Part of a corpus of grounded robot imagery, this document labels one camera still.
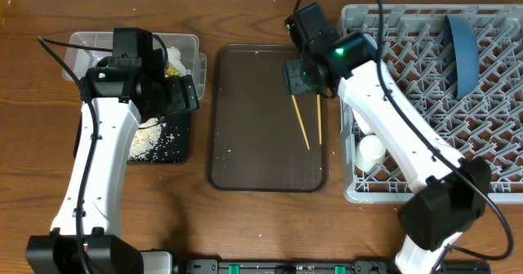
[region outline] yellow object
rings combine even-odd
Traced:
[[[310,150],[311,148],[309,147],[309,139],[307,139],[307,134],[305,133],[305,127],[303,126],[303,122],[302,122],[302,115],[300,115],[300,110],[297,108],[296,98],[294,97],[294,95],[292,95],[292,98],[293,98],[293,102],[294,102],[294,109],[296,109],[297,119],[300,121],[300,127],[302,127],[303,138],[305,138],[305,143],[307,144],[307,149]]]
[[[321,145],[321,104],[320,104],[320,95],[316,95],[316,104],[318,105],[318,134],[320,135],[320,145]]]
[[[178,73],[175,69],[169,66],[169,68],[165,70],[165,78],[171,77],[173,75],[179,76],[180,73]]]

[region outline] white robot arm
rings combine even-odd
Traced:
[[[431,138],[440,148],[441,154],[456,167],[463,156],[436,133],[396,86],[382,63],[383,78],[392,90],[392,96],[426,138]],[[431,176],[442,179],[451,173],[439,160],[432,159],[432,153],[416,137],[391,103],[383,99],[383,90],[376,73],[376,63],[367,61],[352,70],[353,76],[341,79],[337,94],[340,99],[356,110],[391,153],[413,193],[427,187]],[[437,250],[425,250],[417,246],[408,236],[401,251],[396,255],[396,266],[403,274],[430,274],[438,267],[440,256],[446,245],[456,241],[462,232],[456,232]]]
[[[141,115],[132,101],[120,103],[118,98],[94,98],[99,121],[99,138],[92,160],[83,204],[83,234],[89,235],[94,228],[102,228],[105,234],[121,236],[120,200],[127,156],[131,142],[140,125]],[[73,174],[64,202],[51,225],[51,231],[60,234],[76,234],[75,213],[78,189],[91,145],[92,120],[87,104],[82,106],[81,135],[74,161]]]

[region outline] green connector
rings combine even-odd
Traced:
[[[239,274],[239,265],[229,265],[229,274]]]
[[[346,273],[346,269],[344,266],[336,266],[334,268],[334,274],[345,274]]]

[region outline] gray dish rack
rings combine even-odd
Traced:
[[[523,203],[523,6],[385,5],[382,58],[392,78],[423,118],[467,158],[483,156],[493,171],[490,198]],[[445,63],[445,15],[470,21],[480,53],[480,82],[473,93],[452,98],[455,85]],[[343,35],[378,37],[378,7],[348,5],[338,26]],[[345,197],[353,203],[404,203],[412,197],[397,164],[368,173],[355,167],[355,146],[364,134],[342,102],[342,172]]]

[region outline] black base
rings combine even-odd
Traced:
[[[25,255],[34,273],[83,274],[76,236],[31,236]],[[117,236],[86,236],[87,255],[95,274],[143,273],[139,250]]]
[[[355,263],[218,262],[191,260],[180,274],[398,274],[389,261]],[[490,274],[486,263],[446,263],[437,274]]]

